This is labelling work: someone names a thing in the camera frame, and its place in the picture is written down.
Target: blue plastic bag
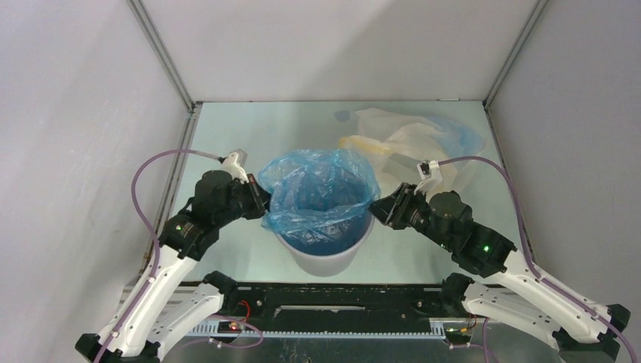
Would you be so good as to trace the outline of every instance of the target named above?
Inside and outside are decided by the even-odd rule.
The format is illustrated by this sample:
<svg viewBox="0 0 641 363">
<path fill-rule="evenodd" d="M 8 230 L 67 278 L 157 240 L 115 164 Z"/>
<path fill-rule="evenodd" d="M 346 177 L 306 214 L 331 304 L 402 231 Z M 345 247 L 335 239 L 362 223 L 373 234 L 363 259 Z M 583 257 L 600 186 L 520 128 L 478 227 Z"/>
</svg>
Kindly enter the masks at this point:
<svg viewBox="0 0 641 363">
<path fill-rule="evenodd" d="M 262 226 L 297 250 L 316 256 L 340 253 L 363 237 L 367 206 L 380 195 L 374 171 L 353 150 L 296 150 L 259 173 L 271 193 Z"/>
</svg>

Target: plastic bag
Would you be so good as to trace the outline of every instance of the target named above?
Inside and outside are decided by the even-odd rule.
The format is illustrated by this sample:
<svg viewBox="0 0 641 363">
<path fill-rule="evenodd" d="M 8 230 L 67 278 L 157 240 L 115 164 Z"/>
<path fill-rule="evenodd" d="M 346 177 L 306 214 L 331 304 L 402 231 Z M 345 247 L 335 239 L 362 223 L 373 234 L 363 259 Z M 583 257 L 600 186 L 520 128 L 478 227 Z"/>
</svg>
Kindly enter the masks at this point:
<svg viewBox="0 0 641 363">
<path fill-rule="evenodd" d="M 477 155 L 485 146 L 474 129 L 440 116 L 408 116 L 376 108 L 356 111 L 355 116 L 359 135 L 342 138 L 339 147 L 357 150 L 370 161 L 384 196 L 401 182 L 417 184 L 419 161 Z M 428 197 L 463 190 L 473 177 L 473 168 L 472 163 L 442 166 L 443 182 Z"/>
<path fill-rule="evenodd" d="M 347 250 L 367 230 L 380 195 L 371 165 L 353 150 L 296 150 L 272 160 L 259 184 L 271 193 L 262 226 L 303 253 Z"/>
</svg>

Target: white plastic bag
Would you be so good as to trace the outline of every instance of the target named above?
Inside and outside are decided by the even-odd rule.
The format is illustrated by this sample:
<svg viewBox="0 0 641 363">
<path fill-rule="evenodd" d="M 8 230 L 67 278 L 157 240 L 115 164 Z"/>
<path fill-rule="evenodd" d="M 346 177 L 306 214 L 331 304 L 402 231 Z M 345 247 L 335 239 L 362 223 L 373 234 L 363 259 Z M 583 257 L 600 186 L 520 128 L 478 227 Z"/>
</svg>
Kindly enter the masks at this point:
<svg viewBox="0 0 641 363">
<path fill-rule="evenodd" d="M 370 161 L 382 196 L 402 182 L 417 184 L 419 161 L 477 155 L 485 146 L 475 130 L 439 116 L 408 116 L 376 108 L 357 111 L 355 116 L 359 135 L 342 138 L 339 147 L 357 150 Z M 441 173 L 443 182 L 428 197 L 463 190 L 473 177 L 473 163 L 442 166 Z"/>
</svg>

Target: cable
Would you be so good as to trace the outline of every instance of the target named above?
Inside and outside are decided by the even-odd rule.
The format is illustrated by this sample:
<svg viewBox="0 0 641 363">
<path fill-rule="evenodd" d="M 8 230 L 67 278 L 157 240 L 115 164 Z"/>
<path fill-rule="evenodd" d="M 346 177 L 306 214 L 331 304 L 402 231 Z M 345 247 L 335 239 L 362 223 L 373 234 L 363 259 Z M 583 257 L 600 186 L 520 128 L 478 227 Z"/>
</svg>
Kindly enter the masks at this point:
<svg viewBox="0 0 641 363">
<path fill-rule="evenodd" d="M 221 158 L 218 157 L 217 155 L 214 154 L 208 154 L 208 153 L 203 153 L 202 151 L 196 151 L 196 150 L 190 150 L 190 149 L 174 149 L 174 150 L 168 150 L 164 151 L 160 154 L 156 154 L 149 158 L 147 161 L 145 161 L 136 171 L 134 174 L 134 178 L 132 179 L 132 201 L 134 203 L 134 208 L 136 209 L 136 213 L 140 216 L 142 219 L 142 222 L 144 223 L 145 227 L 147 227 L 147 230 L 149 231 L 149 234 L 151 234 L 151 239 L 153 240 L 153 263 L 151 266 L 151 270 L 149 273 L 149 277 L 143 284 L 142 288 L 138 291 L 134 299 L 132 300 L 132 303 L 129 304 L 127 309 L 123 312 L 122 316 L 120 319 L 116 322 L 116 325 L 113 326 L 112 331 L 110 332 L 109 336 L 103 343 L 102 347 L 98 351 L 96 358 L 94 358 L 93 363 L 99 363 L 100 360 L 102 359 L 102 356 L 104 355 L 105 351 L 107 351 L 107 347 L 111 344 L 111 341 L 114 338 L 114 335 L 117 335 L 120 332 L 120 328 L 122 327 L 122 324 L 127 320 L 127 318 L 130 316 L 136 305 L 140 302 L 142 299 L 142 296 L 147 292 L 149 289 L 149 286 L 151 283 L 149 282 L 150 279 L 156 277 L 157 269 L 158 269 L 158 263 L 160 261 L 160 241 L 158 240 L 158 236 L 156 235 L 156 231 L 153 229 L 153 226 L 151 225 L 151 222 L 149 222 L 149 219 L 144 215 L 142 212 L 142 209 L 140 207 L 140 204 L 138 203 L 138 197 L 136 196 L 136 184 L 138 183 L 138 178 L 140 178 L 140 175 L 142 174 L 143 170 L 149 166 L 149 164 L 153 163 L 154 161 L 160 159 L 161 157 L 165 157 L 167 155 L 173 155 L 173 154 L 196 154 L 200 155 L 201 157 L 208 157 L 210 159 L 214 159 L 217 161 L 220 161 Z"/>
<path fill-rule="evenodd" d="M 183 344 L 179 349 L 183 349 L 183 348 L 186 348 L 188 346 L 192 346 L 193 344 L 200 344 L 200 343 L 209 343 L 209 344 L 216 343 L 216 345 L 218 347 L 226 346 L 226 347 L 232 348 L 232 349 L 248 349 L 248 348 L 253 348 L 255 346 L 260 345 L 262 343 L 262 341 L 265 340 L 265 337 L 263 336 L 262 331 L 260 331 L 260 329 L 258 329 L 257 327 L 251 325 L 250 323 L 248 323 L 246 321 L 236 320 L 236 319 L 230 318 L 228 316 L 217 315 L 217 314 L 210 315 L 210 317 L 217 318 L 217 319 L 220 319 L 220 320 L 223 320 L 223 321 L 232 321 L 232 322 L 237 323 L 237 324 L 242 324 L 242 325 L 248 327 L 249 329 L 254 330 L 259 335 L 259 339 L 257 341 L 255 341 L 254 343 L 247 344 L 245 346 L 235 346 L 235 345 L 232 345 L 232 344 L 223 343 L 223 342 L 221 342 L 219 340 L 215 340 L 214 338 L 209 337 L 209 338 L 202 338 L 202 339 L 192 340 L 189 343 Z"/>
<path fill-rule="evenodd" d="M 483 331 L 481 334 L 481 338 L 483 339 L 483 356 L 485 357 L 485 363 L 490 362 L 490 355 L 496 359 L 496 361 L 499 361 L 497 357 L 488 349 L 488 322 L 490 322 L 490 318 L 485 318 L 485 321 L 483 321 Z"/>
<path fill-rule="evenodd" d="M 485 322 L 483 323 L 483 345 L 482 346 L 479 345 L 479 344 L 473 344 L 473 343 L 460 344 L 460 345 L 455 346 L 448 339 L 442 340 L 442 342 L 445 345 L 449 346 L 450 349 L 462 349 L 462 348 L 467 348 L 467 349 L 468 348 L 479 348 L 479 349 L 483 349 L 483 355 L 485 357 L 485 363 L 489 363 L 490 362 L 490 357 L 492 357 L 492 359 L 495 360 L 496 362 L 499 362 L 499 359 L 497 358 L 497 356 L 490 349 L 488 349 L 487 343 L 485 342 L 485 330 L 486 330 L 485 328 L 487 327 L 486 322 L 489 321 L 489 320 L 490 320 L 489 318 L 486 318 Z"/>
<path fill-rule="evenodd" d="M 247 319 L 249 319 L 249 314 L 252 313 L 252 308 L 249 307 L 249 303 L 246 300 L 239 301 L 238 305 L 243 305 L 247 308 L 247 313 L 245 314 L 245 318 L 243 318 L 242 320 L 242 321 L 247 321 Z"/>
<path fill-rule="evenodd" d="M 459 161 L 464 161 L 464 160 L 476 160 L 476 161 L 481 161 L 483 163 L 489 164 L 493 168 L 495 168 L 502 176 L 503 179 L 505 179 L 505 182 L 507 183 L 507 187 L 509 189 L 509 193 L 512 196 L 512 203 L 514 204 L 514 210 L 516 211 L 516 222 L 519 226 L 519 236 L 521 238 L 521 246 L 522 246 L 522 251 L 523 255 L 525 256 L 525 262 L 528 264 L 528 267 L 530 268 L 530 271 L 532 271 L 532 274 L 538 278 L 543 284 L 547 285 L 550 287 L 552 290 L 556 291 L 557 293 L 561 294 L 562 296 L 566 297 L 570 301 L 572 301 L 576 306 L 582 308 L 586 312 L 589 312 L 593 318 L 596 317 L 597 320 L 599 320 L 603 325 L 605 325 L 609 330 L 612 330 L 612 332 L 619 338 L 619 340 L 623 343 L 625 348 L 627 349 L 627 352 L 630 354 L 630 358 L 632 359 L 632 363 L 638 363 L 636 353 L 634 352 L 634 348 L 632 347 L 632 344 L 627 340 L 626 337 L 622 334 L 622 332 L 619 331 L 614 325 L 612 325 L 609 321 L 607 321 L 604 317 L 599 315 L 594 309 L 590 308 L 588 305 L 584 304 L 582 301 L 579 299 L 575 298 L 572 296 L 570 293 L 567 291 L 563 290 L 560 286 L 557 284 L 553 283 L 552 281 L 548 280 L 547 278 L 541 278 L 541 273 L 534 267 L 534 261 L 532 259 L 532 254 L 530 251 L 530 247 L 528 246 L 527 238 L 525 237 L 525 228 L 523 227 L 523 215 L 521 213 L 521 204 L 519 202 L 519 199 L 516 195 L 516 189 L 514 188 L 514 184 L 510 180 L 509 176 L 507 175 L 507 172 L 505 169 L 502 167 L 498 166 L 495 162 L 492 160 L 486 159 L 484 157 L 455 157 L 449 160 L 441 161 L 438 163 L 438 165 L 447 165 L 450 163 L 456 163 Z"/>
</svg>

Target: floor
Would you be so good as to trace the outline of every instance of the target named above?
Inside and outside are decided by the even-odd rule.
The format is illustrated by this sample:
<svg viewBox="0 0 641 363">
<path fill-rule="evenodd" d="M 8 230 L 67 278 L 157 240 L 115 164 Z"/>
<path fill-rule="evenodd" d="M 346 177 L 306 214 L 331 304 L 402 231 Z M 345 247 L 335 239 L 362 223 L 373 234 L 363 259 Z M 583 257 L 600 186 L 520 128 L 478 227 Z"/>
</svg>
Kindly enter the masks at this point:
<svg viewBox="0 0 641 363">
<path fill-rule="evenodd" d="M 242 148 L 245 169 L 258 174 L 275 157 L 300 148 L 336 148 L 339 139 L 357 133 L 352 111 L 377 107 L 409 115 L 443 116 L 472 127 L 485 138 L 481 156 L 499 162 L 494 139 L 481 102 L 237 102 L 205 103 L 198 119 L 192 149 L 226 155 Z M 175 198 L 174 211 L 194 192 L 194 185 L 211 160 L 190 155 Z M 516 216 L 508 189 L 491 167 L 478 165 L 473 180 L 460 192 L 474 209 L 477 222 L 494 228 L 519 245 Z M 186 281 L 199 281 L 219 270 L 238 281 L 437 284 L 461 272 L 449 254 L 413 230 L 393 231 L 376 223 L 352 264 L 329 278 L 305 273 L 277 238 L 260 221 L 239 220 L 221 230 Z"/>
</svg>

